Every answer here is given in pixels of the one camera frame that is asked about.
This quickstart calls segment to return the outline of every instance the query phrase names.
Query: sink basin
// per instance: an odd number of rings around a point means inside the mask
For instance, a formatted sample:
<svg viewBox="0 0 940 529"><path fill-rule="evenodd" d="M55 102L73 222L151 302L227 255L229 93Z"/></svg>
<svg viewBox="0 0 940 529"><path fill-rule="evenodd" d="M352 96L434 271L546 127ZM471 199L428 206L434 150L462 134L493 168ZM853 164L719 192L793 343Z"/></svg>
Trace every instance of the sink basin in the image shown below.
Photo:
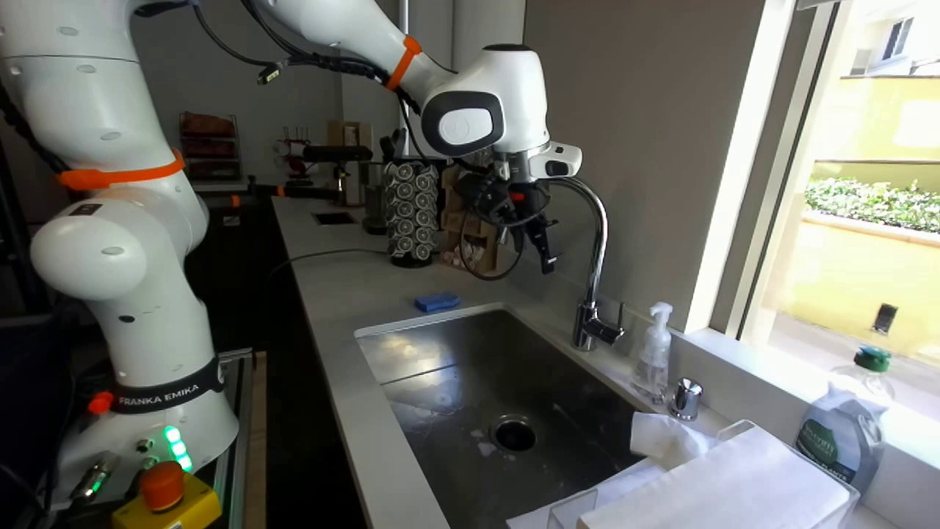
<svg viewBox="0 0 940 529"><path fill-rule="evenodd" d="M456 529L503 525L641 459L630 453L637 405L512 312L359 343Z"/></svg>

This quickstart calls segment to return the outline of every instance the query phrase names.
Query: grass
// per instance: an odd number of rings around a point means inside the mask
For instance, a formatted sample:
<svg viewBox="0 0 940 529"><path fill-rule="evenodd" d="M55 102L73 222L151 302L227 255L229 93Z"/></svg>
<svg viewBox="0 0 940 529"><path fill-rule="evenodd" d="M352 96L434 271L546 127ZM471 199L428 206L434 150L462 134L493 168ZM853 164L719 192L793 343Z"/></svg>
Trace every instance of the grass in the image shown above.
<svg viewBox="0 0 940 529"><path fill-rule="evenodd" d="M822 215L940 236L938 192L857 178L812 178L804 199Z"/></svg>

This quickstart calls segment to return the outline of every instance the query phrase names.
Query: kitchen counter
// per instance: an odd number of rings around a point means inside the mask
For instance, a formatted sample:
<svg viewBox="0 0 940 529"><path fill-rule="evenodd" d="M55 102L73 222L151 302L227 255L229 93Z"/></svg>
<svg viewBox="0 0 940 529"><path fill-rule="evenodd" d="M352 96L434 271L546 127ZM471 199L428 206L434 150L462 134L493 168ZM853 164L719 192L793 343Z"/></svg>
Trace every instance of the kitchen counter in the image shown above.
<svg viewBox="0 0 940 529"><path fill-rule="evenodd" d="M447 265L398 267L380 255L386 250L386 237L367 236L359 222L359 211L352 211L355 222L318 222L314 211L334 211L334 206L323 199L276 196L273 211L289 255L293 258L292 267L370 525L447 525L443 510L355 341L355 328L423 317L411 305L414 296L450 292L464 308L506 305L577 364L609 383L615 391L633 393L630 387L635 374L624 359L605 347L594 352L571 347L577 305L559 312L552 302L536 300L512 283L480 283ZM700 425L715 430L722 424L706 411ZM865 522L857 518L853 525L876 529L885 522Z"/></svg>

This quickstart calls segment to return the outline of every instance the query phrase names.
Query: soap bottle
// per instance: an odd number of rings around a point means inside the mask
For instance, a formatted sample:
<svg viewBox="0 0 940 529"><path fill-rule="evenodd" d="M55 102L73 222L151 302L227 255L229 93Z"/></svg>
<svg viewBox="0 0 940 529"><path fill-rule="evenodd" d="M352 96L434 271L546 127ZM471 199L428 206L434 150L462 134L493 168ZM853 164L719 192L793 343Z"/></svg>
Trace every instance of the soap bottle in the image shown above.
<svg viewBox="0 0 940 529"><path fill-rule="evenodd" d="M828 393L812 405L797 450L865 494L881 462L881 415L893 402L890 356L862 347L835 371Z"/></svg>
<svg viewBox="0 0 940 529"><path fill-rule="evenodd" d="M644 334L644 349L637 359L641 387L653 402L660 402L671 391L671 343L674 334L666 328L674 314L671 302L656 302L650 308L650 325Z"/></svg>

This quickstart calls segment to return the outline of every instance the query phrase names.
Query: faucet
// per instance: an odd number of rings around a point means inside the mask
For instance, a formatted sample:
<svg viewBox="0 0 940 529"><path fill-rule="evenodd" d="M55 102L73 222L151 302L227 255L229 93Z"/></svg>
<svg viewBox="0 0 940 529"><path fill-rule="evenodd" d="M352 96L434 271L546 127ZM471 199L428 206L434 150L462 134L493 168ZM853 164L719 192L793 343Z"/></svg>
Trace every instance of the faucet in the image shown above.
<svg viewBox="0 0 940 529"><path fill-rule="evenodd" d="M696 418L700 418L700 409L703 409L703 393L706 393L706 387L703 387L700 383L681 378L681 383L677 386L674 399L671 399L674 418L678 418L678 421L684 421L684 424L696 421Z"/></svg>
<svg viewBox="0 0 940 529"><path fill-rule="evenodd" d="M591 202L591 208L596 215L588 296L578 305L574 341L578 349L594 349L594 337L600 337L605 343L618 343L624 337L624 302L621 302L618 322L605 322L600 314L600 302L596 302L596 289L600 289L600 275L605 271L609 237L612 237L609 208L583 178L552 178L552 181L577 192L583 199Z"/></svg>

